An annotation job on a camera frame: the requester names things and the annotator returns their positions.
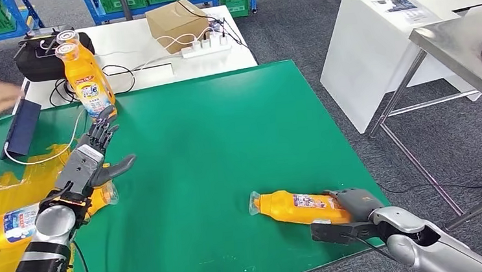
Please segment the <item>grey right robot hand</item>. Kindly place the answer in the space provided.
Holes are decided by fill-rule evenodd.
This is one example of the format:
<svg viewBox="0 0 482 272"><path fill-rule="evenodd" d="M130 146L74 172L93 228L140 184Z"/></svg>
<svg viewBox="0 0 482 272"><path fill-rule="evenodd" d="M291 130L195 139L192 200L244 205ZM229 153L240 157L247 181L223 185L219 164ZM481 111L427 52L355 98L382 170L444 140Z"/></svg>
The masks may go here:
<svg viewBox="0 0 482 272"><path fill-rule="evenodd" d="M356 222L370 220L371 214L385 205L365 189L346 188L344 190L325 190L324 194L335 198Z"/></svg>

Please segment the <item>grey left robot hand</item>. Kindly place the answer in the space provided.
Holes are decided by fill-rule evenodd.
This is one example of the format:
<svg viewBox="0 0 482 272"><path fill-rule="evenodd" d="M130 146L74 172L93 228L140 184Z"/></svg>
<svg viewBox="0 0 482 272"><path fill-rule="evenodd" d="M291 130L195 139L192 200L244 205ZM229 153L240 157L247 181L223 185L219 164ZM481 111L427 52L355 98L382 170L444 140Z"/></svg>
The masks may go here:
<svg viewBox="0 0 482 272"><path fill-rule="evenodd" d="M99 113L87 132L81 136L75 150L80 150L83 145L92 148L102 155L101 160L95 161L96 165L82 166L84 173L78 176L71 187L71 192L90 196L92 189L99 187L127 172L135 162L135 154L130 154L119 163L103 167L106 150L119 125L113 124L117 118L116 107L112 104Z"/></svg>

